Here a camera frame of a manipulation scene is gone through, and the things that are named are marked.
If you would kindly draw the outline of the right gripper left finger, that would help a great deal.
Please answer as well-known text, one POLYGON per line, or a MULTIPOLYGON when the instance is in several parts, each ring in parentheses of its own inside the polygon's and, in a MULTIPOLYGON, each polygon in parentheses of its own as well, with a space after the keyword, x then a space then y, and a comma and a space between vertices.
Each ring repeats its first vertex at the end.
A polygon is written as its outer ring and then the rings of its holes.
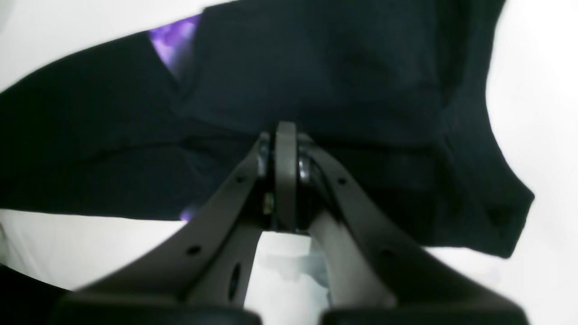
POLYGON ((60 302, 52 325, 260 325, 244 310, 264 230, 297 230, 297 128, 263 133, 171 238, 60 302))

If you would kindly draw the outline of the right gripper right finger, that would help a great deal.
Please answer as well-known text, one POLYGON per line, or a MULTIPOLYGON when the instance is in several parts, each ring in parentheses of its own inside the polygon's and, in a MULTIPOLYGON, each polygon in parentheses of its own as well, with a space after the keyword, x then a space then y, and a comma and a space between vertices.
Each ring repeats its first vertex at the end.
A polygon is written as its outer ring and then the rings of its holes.
POLYGON ((301 225, 325 257, 322 325, 527 325, 514 302, 422 249, 343 165, 300 132, 301 225))

